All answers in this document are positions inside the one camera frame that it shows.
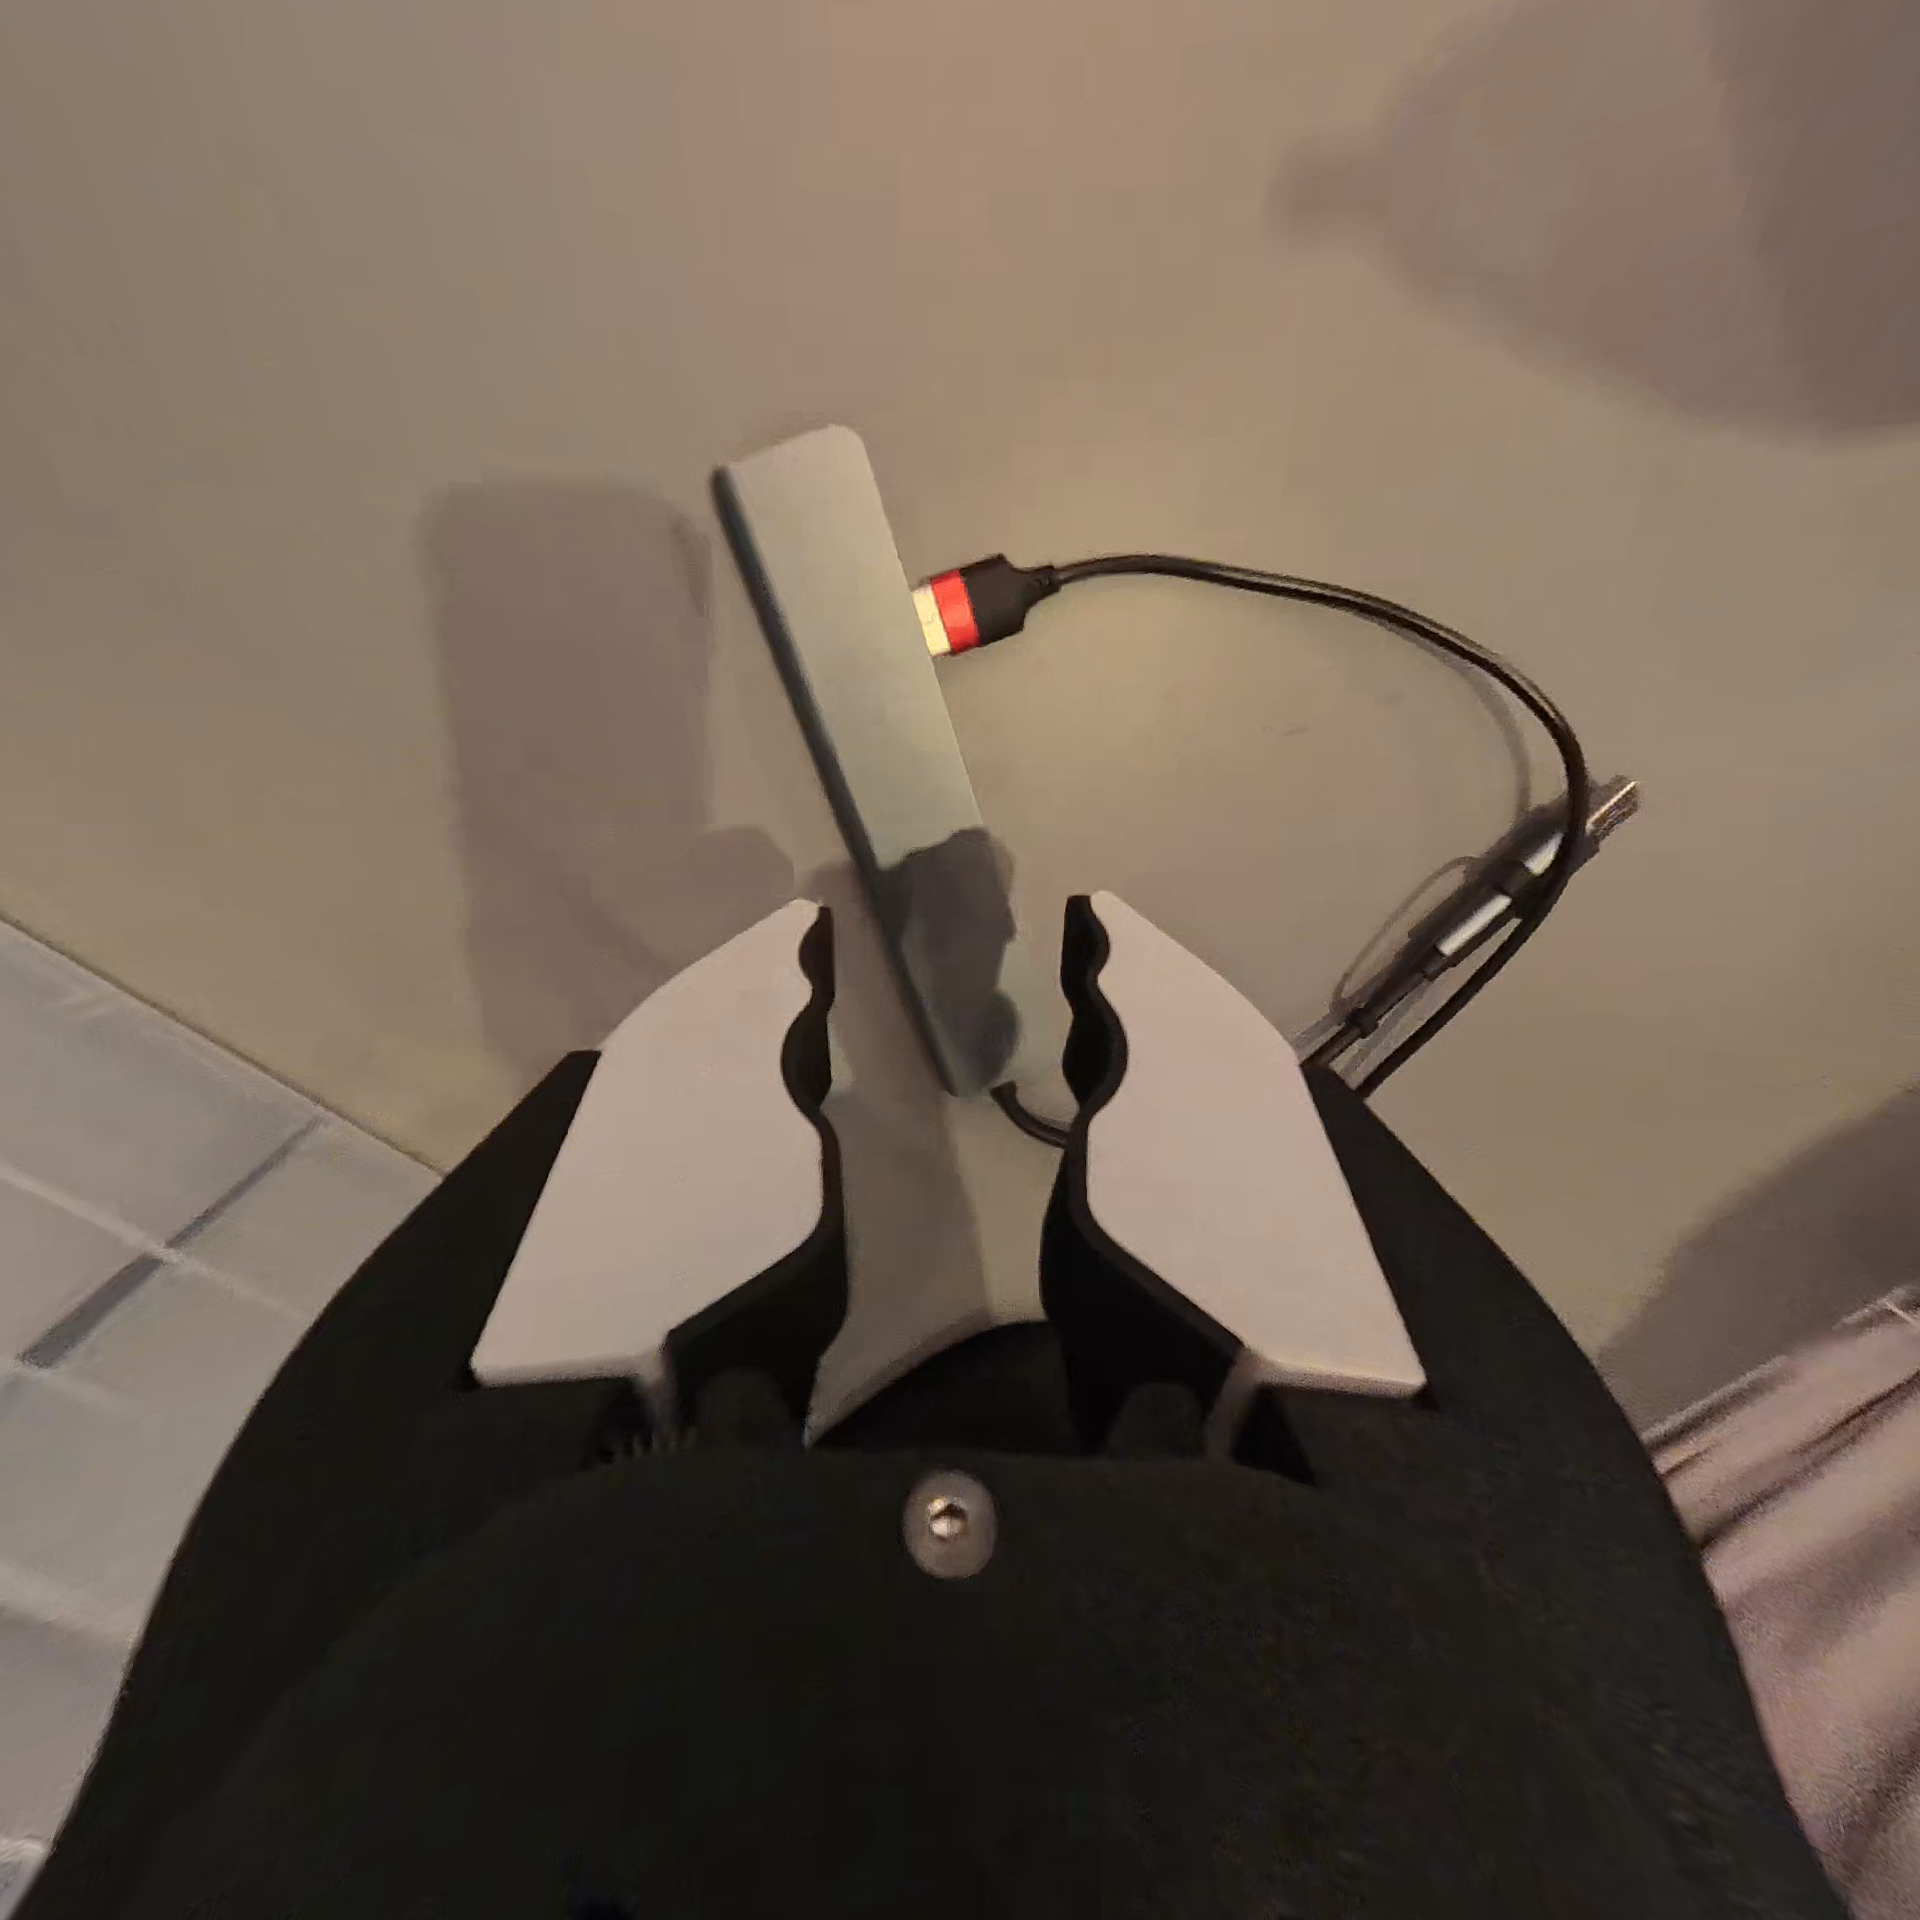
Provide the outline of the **grey cloth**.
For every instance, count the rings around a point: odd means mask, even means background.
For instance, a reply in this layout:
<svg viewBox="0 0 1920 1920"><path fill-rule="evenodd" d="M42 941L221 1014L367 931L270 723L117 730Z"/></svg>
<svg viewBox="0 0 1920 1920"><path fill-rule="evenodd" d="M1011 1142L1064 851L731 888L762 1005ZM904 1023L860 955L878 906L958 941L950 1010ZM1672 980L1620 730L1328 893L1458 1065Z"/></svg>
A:
<svg viewBox="0 0 1920 1920"><path fill-rule="evenodd" d="M1850 1912L1920 1912L1920 1300L1840 1316L1645 1435L1763 1734Z"/></svg>

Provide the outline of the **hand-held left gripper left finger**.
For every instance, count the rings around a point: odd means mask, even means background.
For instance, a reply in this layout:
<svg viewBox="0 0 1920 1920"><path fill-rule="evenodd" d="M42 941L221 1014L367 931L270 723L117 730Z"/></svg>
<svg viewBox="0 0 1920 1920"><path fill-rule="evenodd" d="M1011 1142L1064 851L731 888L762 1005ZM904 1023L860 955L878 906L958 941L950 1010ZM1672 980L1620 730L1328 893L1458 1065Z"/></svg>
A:
<svg viewBox="0 0 1920 1920"><path fill-rule="evenodd" d="M831 912L793 897L638 1000L543 1168L476 1387L632 1381L687 1435L756 1377L806 1435L854 1308Z"/></svg>

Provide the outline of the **grey usb hub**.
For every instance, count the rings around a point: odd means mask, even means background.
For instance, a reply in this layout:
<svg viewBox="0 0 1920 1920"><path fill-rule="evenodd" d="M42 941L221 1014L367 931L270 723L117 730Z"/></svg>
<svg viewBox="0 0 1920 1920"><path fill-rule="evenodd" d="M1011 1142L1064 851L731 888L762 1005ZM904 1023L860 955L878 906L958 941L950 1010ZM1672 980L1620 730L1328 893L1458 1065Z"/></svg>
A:
<svg viewBox="0 0 1920 1920"><path fill-rule="evenodd" d="M870 444L810 429L708 491L937 1080L1016 1086L1055 1023Z"/></svg>

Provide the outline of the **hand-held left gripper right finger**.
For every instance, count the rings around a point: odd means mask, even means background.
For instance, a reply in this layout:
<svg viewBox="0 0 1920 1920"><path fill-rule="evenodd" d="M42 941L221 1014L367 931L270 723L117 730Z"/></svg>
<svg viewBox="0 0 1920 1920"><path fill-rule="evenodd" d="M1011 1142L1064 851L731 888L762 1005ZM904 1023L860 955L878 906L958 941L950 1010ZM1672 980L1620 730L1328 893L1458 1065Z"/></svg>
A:
<svg viewBox="0 0 1920 1920"><path fill-rule="evenodd" d="M1251 1396L1419 1400L1426 1371L1295 1049L1114 893L1064 912L1067 1142L1043 1313L1073 1426L1181 1396L1231 1452Z"/></svg>

